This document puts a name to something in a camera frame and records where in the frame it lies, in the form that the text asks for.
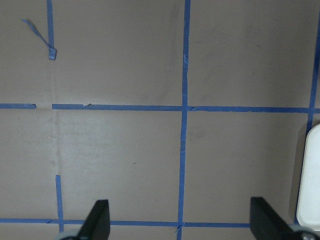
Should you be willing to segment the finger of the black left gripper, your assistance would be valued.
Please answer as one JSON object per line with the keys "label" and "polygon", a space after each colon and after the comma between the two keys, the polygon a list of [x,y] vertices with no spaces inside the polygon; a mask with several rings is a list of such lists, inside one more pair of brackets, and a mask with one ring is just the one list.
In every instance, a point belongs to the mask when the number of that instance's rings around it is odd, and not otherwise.
{"label": "finger of the black left gripper", "polygon": [[77,240],[107,240],[111,232],[110,209],[107,199],[97,200],[79,230]]}

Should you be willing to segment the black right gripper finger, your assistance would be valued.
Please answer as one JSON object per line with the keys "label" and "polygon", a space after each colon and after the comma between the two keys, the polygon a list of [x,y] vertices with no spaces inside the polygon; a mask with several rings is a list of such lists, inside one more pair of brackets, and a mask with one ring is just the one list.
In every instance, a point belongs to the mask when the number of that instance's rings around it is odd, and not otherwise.
{"label": "black right gripper finger", "polygon": [[250,198],[250,230],[256,240],[294,240],[294,231],[263,197]]}

